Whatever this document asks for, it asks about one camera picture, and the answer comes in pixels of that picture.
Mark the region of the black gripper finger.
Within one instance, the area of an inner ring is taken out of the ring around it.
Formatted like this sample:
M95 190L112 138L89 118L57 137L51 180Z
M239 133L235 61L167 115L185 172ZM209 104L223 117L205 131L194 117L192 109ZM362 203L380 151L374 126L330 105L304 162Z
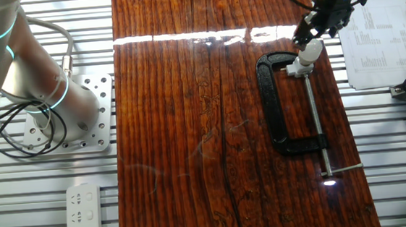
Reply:
M329 28L328 35L330 35L331 38L334 38L339 30L342 30L344 27L347 26L349 21L350 21L349 15L343 17L339 22L337 22L335 25Z
M298 23L297 29L293 35L292 42L300 50L305 50L309 42L321 36L316 24L313 23L316 15L317 12L310 12L304 15Z

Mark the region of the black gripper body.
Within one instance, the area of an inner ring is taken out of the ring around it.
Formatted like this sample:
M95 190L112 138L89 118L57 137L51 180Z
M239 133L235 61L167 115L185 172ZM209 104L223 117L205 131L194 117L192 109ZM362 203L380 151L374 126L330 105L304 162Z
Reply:
M329 30L343 17L351 15L354 7L351 6L352 0L313 0L313 7L317 15L313 23L316 24L319 32Z

